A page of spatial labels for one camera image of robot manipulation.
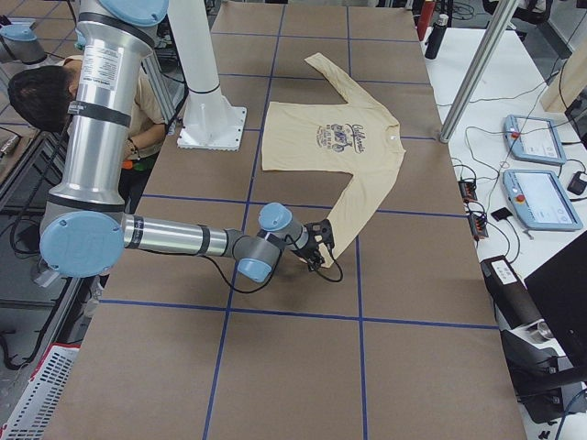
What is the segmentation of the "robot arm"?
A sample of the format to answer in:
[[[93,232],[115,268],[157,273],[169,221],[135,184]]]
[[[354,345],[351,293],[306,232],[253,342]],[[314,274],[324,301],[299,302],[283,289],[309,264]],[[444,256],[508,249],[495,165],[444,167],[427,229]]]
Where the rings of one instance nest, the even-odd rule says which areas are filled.
[[[1,26],[1,62],[21,62],[25,65],[42,63],[47,54],[38,37],[27,24]]]
[[[69,106],[65,169],[41,222],[43,260],[62,275],[82,278],[111,269],[125,249],[216,256],[234,259],[241,274],[261,283],[291,250],[311,270],[319,269],[334,246],[329,222],[302,224],[279,203],[262,208],[256,236],[125,212],[117,186],[131,106],[162,20],[170,23],[187,88],[180,146],[239,146],[247,111],[221,92],[203,2],[82,2],[83,67]]]

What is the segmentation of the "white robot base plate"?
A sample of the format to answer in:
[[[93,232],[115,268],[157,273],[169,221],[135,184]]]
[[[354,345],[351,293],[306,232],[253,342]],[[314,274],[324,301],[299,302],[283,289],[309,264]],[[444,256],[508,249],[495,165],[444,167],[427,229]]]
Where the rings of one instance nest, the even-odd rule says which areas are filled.
[[[233,106],[220,90],[190,92],[177,140],[181,149],[237,151],[244,132],[247,108]]]

